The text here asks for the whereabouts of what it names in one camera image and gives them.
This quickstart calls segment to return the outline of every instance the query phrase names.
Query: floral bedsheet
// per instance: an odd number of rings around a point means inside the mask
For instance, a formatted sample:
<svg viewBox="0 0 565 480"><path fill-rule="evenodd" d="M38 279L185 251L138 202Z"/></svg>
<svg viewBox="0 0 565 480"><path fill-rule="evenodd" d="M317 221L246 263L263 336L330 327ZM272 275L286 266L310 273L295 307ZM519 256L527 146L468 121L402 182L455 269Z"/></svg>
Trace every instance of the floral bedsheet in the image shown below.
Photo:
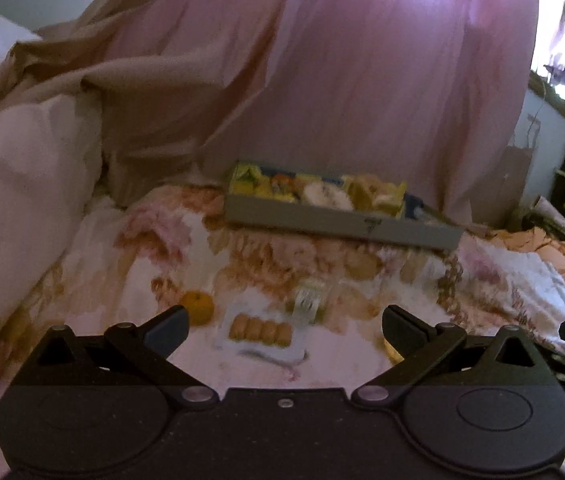
<svg viewBox="0 0 565 480"><path fill-rule="evenodd" d="M520 324L565 353L565 282L535 253L496 248L465 235L451 254L354 240L228 226L221 192L165 186L127 211L96 192L71 247L0 333L0 395L46 330L68 324L101 334L121 321L141 324L189 290L213 297L213 319L192 328L169 357L221 395L231 386L351 392L390 367L381 310L390 303L430 324L452 320L492 335ZM328 283L326 315L310 329L307 359L280 366L214 345L234 301L281 309L303 278ZM0 477L6 463L0 451Z"/></svg>

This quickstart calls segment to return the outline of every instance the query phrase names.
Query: cardboard box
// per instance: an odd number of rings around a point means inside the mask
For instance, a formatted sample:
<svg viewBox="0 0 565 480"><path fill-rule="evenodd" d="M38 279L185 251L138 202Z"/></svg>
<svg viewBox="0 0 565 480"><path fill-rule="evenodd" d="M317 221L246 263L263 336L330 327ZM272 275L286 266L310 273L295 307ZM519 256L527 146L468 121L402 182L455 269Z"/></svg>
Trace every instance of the cardboard box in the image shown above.
<svg viewBox="0 0 565 480"><path fill-rule="evenodd" d="M260 164L258 166L268 173L272 172L271 168ZM286 170L280 171L285 174L293 174ZM325 180L334 182L332 178L325 178ZM225 218L229 222L247 226L278 228L448 251L457 248L464 232L464 229L460 227L441 222L393 218L376 212L343 211L239 194L232 192L232 186L229 187L225 201Z"/></svg>

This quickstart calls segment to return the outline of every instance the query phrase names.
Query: gray box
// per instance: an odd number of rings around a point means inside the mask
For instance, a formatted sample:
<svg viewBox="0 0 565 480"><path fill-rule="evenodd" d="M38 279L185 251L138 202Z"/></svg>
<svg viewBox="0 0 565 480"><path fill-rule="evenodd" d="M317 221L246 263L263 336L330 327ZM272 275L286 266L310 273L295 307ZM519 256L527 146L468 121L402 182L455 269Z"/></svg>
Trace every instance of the gray box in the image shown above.
<svg viewBox="0 0 565 480"><path fill-rule="evenodd" d="M429 224L379 213L342 211L232 193L226 197L225 218L249 226L448 251L457 248L464 232L460 227L443 223Z"/></svg>

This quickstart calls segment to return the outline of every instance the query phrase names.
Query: orange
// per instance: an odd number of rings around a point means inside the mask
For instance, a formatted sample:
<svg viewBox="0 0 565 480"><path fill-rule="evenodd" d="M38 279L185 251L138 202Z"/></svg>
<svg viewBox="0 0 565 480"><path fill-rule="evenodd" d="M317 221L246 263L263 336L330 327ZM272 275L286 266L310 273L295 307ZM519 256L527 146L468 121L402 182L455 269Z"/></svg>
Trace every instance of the orange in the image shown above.
<svg viewBox="0 0 565 480"><path fill-rule="evenodd" d="M189 324L192 326L207 324L213 317L213 298L201 290L185 292L180 304L187 309Z"/></svg>

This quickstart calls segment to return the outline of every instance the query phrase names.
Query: bed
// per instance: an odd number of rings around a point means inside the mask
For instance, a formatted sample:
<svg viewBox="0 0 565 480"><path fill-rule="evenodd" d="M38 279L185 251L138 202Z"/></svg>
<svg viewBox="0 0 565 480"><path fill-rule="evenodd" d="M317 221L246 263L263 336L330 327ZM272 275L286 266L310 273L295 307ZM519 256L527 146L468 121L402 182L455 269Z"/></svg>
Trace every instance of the bed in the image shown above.
<svg viewBox="0 0 565 480"><path fill-rule="evenodd" d="M491 335L520 324L565 354L565 280L536 253L466 234L451 254L229 226L218 189L163 186L127 210L98 186L63 256L0 331L0 395L46 330L79 335L122 321L141 324L189 290L208 292L213 319L194 327L169 361L215 388L355 386L391 366L381 310L396 303L430 324L452 320ZM307 358L278 365L218 349L216 332L235 301L283 308L297 280L319 277L330 293L310 329ZM0 451L0 477L6 463Z"/></svg>

